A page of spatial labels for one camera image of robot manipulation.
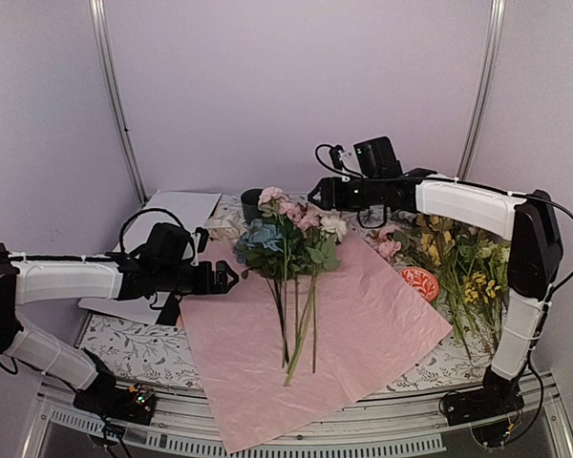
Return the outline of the pink wrapping paper sheet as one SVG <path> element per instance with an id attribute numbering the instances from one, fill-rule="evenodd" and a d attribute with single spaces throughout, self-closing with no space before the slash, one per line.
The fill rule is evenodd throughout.
<path id="1" fill-rule="evenodd" d="M 338 247 L 340 267 L 316 283 L 316 322 L 293 375 L 264 279 L 250 274 L 229 293 L 180 304 L 185 334 L 224 448 L 238 452 L 286 435 L 412 369 L 451 326 L 358 235 Z"/>

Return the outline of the blue hydrangea stem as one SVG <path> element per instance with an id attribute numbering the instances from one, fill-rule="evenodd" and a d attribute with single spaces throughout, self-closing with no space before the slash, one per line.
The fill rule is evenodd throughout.
<path id="1" fill-rule="evenodd" d="M 238 238 L 233 252 L 247 272 L 254 271 L 268 285 L 274 300 L 281 332 L 282 367 L 290 363 L 287 343 L 287 317 L 283 292 L 285 281 L 286 241 L 279 226 L 265 219 L 253 219 Z"/>

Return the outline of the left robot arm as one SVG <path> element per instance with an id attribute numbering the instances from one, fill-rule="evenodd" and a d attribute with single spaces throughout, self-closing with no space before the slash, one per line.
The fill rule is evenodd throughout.
<path id="1" fill-rule="evenodd" d="M 128 302 L 159 293 L 207 296 L 228 293 L 239 281 L 224 260 L 199 259 L 209 235 L 167 222 L 127 251 L 98 256 L 13 253 L 0 242 L 0 355 L 71 385 L 103 414 L 123 404 L 116 378 L 89 352 L 76 349 L 16 314 L 33 302 L 99 299 Z"/>

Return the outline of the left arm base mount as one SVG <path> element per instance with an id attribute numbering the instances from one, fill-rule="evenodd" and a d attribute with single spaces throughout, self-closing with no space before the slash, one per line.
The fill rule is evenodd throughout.
<path id="1" fill-rule="evenodd" d="M 151 424 L 156 404 L 155 391 L 141 384 L 123 388 L 114 382 L 96 380 L 74 396 L 74 407 L 80 410 L 143 426 Z"/>

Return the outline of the yellow flower stem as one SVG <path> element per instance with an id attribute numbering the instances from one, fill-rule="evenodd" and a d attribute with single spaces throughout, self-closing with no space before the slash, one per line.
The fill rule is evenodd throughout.
<path id="1" fill-rule="evenodd" d="M 317 361 L 317 313 L 316 313 L 316 283 L 318 278 L 316 276 L 311 276 L 306 302 L 302 311 L 299 311 L 299 339 L 297 346 L 295 346 L 292 356 L 290 357 L 290 362 L 286 370 L 286 379 L 284 386 L 291 386 L 294 379 L 298 364 L 300 363 L 301 357 L 304 352 L 304 347 L 306 345 L 306 340 L 308 332 L 312 329 L 312 363 L 311 372 L 316 372 L 316 361 Z"/>

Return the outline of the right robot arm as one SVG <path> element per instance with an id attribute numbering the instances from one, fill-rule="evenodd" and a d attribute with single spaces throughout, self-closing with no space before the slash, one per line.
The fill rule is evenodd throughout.
<path id="1" fill-rule="evenodd" d="M 562 206 L 542 190 L 529 194 L 445 177 L 425 168 L 403 171 L 385 137 L 353 147 L 360 170 L 343 165 L 340 146 L 329 146 L 331 177 L 321 178 L 308 201 L 324 210 L 358 212 L 382 206 L 453 219 L 510 241 L 507 316 L 498 351 L 476 393 L 475 408 L 494 416 L 511 401 L 541 337 L 563 256 L 556 218 Z"/>

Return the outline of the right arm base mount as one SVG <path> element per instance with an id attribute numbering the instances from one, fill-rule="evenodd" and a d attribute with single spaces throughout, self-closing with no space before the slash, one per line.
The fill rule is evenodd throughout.
<path id="1" fill-rule="evenodd" d="M 439 412 L 449 426 L 487 420 L 518 412 L 524 407 L 518 384 L 484 382 L 471 391 L 449 391 L 438 402 Z"/>

